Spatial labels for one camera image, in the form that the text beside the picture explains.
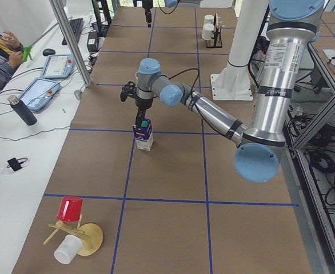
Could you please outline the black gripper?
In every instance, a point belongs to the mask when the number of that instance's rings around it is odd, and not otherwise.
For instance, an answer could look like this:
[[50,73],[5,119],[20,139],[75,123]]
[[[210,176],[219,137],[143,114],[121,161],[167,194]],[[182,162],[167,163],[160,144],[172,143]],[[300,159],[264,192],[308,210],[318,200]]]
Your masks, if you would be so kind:
[[138,107],[138,111],[135,118],[135,126],[137,128],[142,127],[143,119],[145,118],[146,110],[149,109],[153,104],[153,98],[150,99],[142,99],[140,97],[136,97],[135,105]]
[[145,9],[146,23],[148,27],[151,27],[152,14],[151,10],[153,8],[153,0],[142,0],[142,7]]

